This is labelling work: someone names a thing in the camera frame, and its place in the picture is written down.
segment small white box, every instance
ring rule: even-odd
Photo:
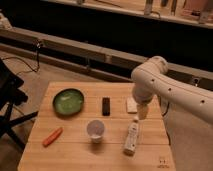
[[[127,113],[136,114],[137,113],[137,103],[132,97],[128,97],[126,100]]]

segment orange object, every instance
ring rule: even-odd
[[[53,141],[55,141],[63,132],[63,128],[60,127],[57,130],[55,130],[49,137],[47,137],[43,142],[43,146],[47,147],[48,145],[50,145]]]

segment small black object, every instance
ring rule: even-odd
[[[103,97],[102,99],[102,114],[103,116],[110,115],[110,98],[109,97]]]
[[[192,12],[191,12],[191,15],[194,15],[194,16],[200,16],[200,11],[196,11],[196,10],[193,10]]]

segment wooden table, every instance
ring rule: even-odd
[[[123,153],[128,126],[134,114],[126,112],[132,83],[50,83],[38,117],[22,155],[19,171],[171,171],[175,170],[160,107],[155,97],[145,120],[140,121],[140,135],[134,156]],[[53,111],[52,100],[61,90],[77,88],[84,94],[83,110],[62,119]],[[111,114],[102,116],[102,97],[110,97]],[[99,119],[105,125],[101,144],[92,144],[87,124]],[[42,141],[63,127],[61,136],[47,148]]]

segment white cup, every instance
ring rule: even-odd
[[[104,134],[104,124],[99,120],[93,120],[87,125],[87,133],[93,143],[100,143]]]

